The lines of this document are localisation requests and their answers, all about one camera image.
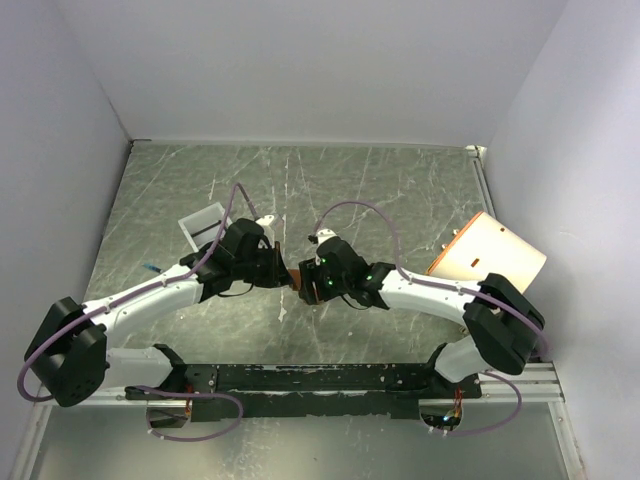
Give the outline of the brown leather card holder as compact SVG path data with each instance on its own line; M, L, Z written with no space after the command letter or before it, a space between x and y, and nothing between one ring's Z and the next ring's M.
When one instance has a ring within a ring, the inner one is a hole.
M292 279L290 288L298 295L298 298L307 305L318 305L320 303L312 274L305 268L289 269Z

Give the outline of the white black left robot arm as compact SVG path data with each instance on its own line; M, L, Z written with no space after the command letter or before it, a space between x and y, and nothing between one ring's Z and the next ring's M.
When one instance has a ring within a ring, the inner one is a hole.
M181 395L187 385L178 358L167 347L118 348L137 329L158 318L212 298L231 298L240 283L249 288L290 286L275 227L280 217L240 218L218 242L140 285L84 304L56 301L27 348L24 361L61 407L80 404L100 389L138 384L162 398Z

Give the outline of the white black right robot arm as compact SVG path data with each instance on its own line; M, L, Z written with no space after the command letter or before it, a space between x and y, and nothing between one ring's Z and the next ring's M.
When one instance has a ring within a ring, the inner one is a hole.
M298 271L298 294L309 305L349 297L363 308L411 310L465 327L467 336L437 348L424 374L426 390L439 398L487 370L521 374L544 328L538 310L500 274L480 281L434 279L369 263L336 235L319 240Z

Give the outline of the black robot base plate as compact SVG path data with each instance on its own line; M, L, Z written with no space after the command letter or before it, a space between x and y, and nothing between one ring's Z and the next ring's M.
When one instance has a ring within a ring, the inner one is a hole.
M266 365L181 364L159 384L172 399L186 393L231 395L245 418L381 415L419 417L419 403L481 397L475 375L458 384L436 378L428 363Z

